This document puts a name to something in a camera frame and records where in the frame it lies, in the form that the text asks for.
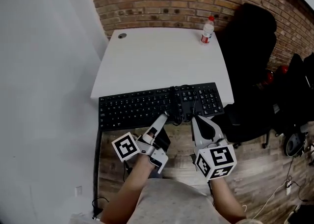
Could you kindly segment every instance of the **hand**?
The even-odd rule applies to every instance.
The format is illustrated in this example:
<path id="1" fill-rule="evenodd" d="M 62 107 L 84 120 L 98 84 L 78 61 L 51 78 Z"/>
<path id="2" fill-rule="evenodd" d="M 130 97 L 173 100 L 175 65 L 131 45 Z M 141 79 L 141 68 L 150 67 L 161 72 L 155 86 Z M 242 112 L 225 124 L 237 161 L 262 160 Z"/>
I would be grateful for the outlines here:
<path id="1" fill-rule="evenodd" d="M 141 166 L 150 170 L 153 170 L 155 168 L 155 165 L 149 161 L 149 156 L 145 154 L 137 155 L 136 166 Z"/>

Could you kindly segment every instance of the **person's right arm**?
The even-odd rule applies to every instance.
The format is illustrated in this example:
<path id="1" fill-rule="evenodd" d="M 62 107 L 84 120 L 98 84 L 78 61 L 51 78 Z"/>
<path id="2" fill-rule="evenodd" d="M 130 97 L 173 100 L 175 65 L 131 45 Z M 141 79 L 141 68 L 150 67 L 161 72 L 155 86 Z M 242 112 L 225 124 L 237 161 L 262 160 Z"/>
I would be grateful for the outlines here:
<path id="1" fill-rule="evenodd" d="M 231 224 L 246 219 L 245 212 L 223 178 L 210 181 L 215 208 Z"/>

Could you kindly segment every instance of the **gray t-shirt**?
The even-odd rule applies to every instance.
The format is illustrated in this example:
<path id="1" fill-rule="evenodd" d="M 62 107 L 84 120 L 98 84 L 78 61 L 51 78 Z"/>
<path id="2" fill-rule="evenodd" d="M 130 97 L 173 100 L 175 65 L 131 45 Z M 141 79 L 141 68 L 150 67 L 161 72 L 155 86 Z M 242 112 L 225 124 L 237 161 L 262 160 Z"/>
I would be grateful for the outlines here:
<path id="1" fill-rule="evenodd" d="M 149 179 L 128 224 L 230 224 L 208 196 L 170 179 Z M 243 220 L 237 224 L 262 224 Z"/>

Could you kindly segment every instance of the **brick wall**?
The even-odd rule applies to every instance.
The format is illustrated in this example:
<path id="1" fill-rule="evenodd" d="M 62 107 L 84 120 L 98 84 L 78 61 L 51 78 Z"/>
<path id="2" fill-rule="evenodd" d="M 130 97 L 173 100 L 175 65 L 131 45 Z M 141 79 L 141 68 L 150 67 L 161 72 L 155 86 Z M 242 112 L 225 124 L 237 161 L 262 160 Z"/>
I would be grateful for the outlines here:
<path id="1" fill-rule="evenodd" d="M 314 11 L 303 0 L 94 0 L 109 38 L 119 28 L 202 29 L 209 15 L 215 17 L 215 31 L 221 31 L 245 2 L 267 9 L 277 21 L 269 69 L 288 65 L 294 53 L 306 57 L 314 51 Z"/>

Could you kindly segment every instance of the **white desk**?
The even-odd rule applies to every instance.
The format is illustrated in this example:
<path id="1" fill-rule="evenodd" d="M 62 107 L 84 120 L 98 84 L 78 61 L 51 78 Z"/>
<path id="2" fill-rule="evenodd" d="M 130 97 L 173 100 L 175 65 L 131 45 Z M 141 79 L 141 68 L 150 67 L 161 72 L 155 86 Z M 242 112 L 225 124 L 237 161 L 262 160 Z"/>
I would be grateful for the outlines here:
<path id="1" fill-rule="evenodd" d="M 119 39 L 118 35 L 127 36 Z M 215 82 L 223 106 L 234 102 L 216 35 L 209 45 L 201 31 L 183 28 L 116 30 L 98 70 L 91 98 L 183 84 Z"/>

